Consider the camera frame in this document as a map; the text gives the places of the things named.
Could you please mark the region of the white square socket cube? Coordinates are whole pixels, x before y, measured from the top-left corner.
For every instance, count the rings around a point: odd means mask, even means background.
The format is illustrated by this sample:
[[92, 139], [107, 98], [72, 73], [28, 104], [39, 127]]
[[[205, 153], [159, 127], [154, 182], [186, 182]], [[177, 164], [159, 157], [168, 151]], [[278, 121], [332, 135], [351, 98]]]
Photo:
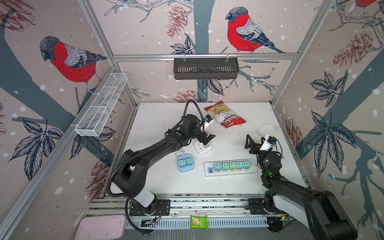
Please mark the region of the white square socket cube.
[[194, 142], [194, 148], [199, 155], [205, 155], [212, 150], [212, 146], [210, 144], [204, 145], [199, 141]]

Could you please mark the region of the light green charger plug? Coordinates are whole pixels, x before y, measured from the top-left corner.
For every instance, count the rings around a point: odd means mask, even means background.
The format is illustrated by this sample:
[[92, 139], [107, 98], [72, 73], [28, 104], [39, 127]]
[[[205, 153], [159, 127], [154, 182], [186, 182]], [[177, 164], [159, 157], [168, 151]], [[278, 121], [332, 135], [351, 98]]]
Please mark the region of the light green charger plug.
[[251, 161], [244, 161], [244, 169], [251, 168], [253, 163]]

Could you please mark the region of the teal charger plug front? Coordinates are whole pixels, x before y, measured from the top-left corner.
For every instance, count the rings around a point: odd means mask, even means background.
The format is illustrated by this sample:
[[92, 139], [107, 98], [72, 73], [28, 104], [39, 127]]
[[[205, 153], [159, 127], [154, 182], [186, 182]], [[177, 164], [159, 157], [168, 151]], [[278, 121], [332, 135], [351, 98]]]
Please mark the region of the teal charger plug front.
[[237, 169], [243, 169], [245, 167], [244, 162], [237, 162]]

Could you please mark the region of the teal charger plug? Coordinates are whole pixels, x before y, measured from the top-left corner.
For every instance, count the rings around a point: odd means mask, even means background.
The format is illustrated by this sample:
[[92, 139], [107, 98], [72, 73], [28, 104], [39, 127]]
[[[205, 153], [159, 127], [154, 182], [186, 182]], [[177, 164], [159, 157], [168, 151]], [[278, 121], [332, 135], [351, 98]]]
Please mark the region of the teal charger plug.
[[222, 168], [223, 168], [222, 163], [215, 163], [215, 165], [214, 165], [214, 170], [215, 171], [221, 171]]
[[237, 162], [237, 169], [243, 169], [245, 167], [244, 162]]
[[178, 166], [179, 168], [183, 168], [187, 165], [186, 163], [186, 160], [185, 159], [182, 159], [182, 160], [178, 160]]
[[186, 165], [187, 165], [187, 166], [192, 166], [192, 165], [194, 165], [194, 160], [193, 160], [193, 158], [187, 158], [187, 159], [186, 159]]

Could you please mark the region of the blue square socket cube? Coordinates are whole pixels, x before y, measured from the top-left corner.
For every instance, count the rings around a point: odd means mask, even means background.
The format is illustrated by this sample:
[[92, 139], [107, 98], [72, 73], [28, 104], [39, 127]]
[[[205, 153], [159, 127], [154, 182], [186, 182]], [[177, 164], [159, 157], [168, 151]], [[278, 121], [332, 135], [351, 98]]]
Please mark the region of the blue square socket cube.
[[[182, 160], [182, 159], [187, 159], [187, 158], [193, 158], [193, 156], [191, 154], [185, 154], [185, 155], [181, 155], [177, 158], [177, 164], [178, 164], [178, 160]], [[192, 166], [185, 166], [183, 168], [179, 168], [178, 166], [178, 169], [181, 173], [185, 173], [185, 172], [190, 172], [192, 171], [193, 169], [195, 168], [195, 162], [194, 162], [194, 165]]]

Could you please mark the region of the white multicolour power strip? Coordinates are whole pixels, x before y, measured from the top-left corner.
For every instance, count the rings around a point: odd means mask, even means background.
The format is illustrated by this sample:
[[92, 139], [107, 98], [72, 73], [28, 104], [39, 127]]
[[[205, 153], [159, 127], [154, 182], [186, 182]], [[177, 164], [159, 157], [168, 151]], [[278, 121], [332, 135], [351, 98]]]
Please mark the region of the white multicolour power strip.
[[203, 172], [206, 177], [220, 177], [254, 174], [258, 167], [253, 159], [205, 162]]

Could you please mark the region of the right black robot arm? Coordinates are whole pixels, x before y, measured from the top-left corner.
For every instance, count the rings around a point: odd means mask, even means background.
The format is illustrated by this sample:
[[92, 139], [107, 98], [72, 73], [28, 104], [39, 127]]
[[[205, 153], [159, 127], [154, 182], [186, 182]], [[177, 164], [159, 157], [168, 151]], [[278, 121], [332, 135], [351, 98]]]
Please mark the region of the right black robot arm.
[[267, 189], [264, 209], [282, 211], [305, 225], [316, 240], [355, 240], [358, 233], [336, 196], [319, 192], [289, 181], [281, 175], [282, 153], [273, 151], [278, 140], [266, 135], [261, 143], [246, 136], [245, 149], [257, 157], [261, 181]]

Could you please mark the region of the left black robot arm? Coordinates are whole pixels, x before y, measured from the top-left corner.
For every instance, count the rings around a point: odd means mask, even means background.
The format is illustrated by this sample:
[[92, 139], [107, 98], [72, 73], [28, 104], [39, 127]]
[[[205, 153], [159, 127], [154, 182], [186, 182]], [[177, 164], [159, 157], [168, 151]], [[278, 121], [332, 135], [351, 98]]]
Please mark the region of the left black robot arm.
[[129, 201], [139, 203], [147, 214], [153, 214], [158, 208], [158, 199], [146, 187], [148, 170], [168, 154], [188, 146], [194, 139], [204, 146], [208, 145], [215, 135], [206, 133], [205, 122], [197, 102], [187, 101], [181, 120], [164, 133], [162, 140], [145, 149], [123, 153], [106, 184], [108, 196], [127, 197]]

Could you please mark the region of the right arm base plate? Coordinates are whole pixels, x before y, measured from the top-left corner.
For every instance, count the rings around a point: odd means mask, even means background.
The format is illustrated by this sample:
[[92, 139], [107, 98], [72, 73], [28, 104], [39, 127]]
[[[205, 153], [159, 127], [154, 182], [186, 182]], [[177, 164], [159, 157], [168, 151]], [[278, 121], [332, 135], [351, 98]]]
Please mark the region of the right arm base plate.
[[246, 209], [250, 211], [251, 215], [269, 215], [265, 210], [264, 199], [261, 198], [248, 199]]

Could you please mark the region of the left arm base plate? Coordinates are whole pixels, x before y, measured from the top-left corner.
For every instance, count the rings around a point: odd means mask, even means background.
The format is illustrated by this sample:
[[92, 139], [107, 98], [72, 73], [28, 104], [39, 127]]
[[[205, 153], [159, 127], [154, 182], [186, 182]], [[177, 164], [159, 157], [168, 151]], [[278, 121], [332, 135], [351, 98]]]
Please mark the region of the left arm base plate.
[[131, 202], [128, 206], [130, 216], [168, 216], [170, 214], [171, 201], [154, 199], [147, 207], [138, 202]]

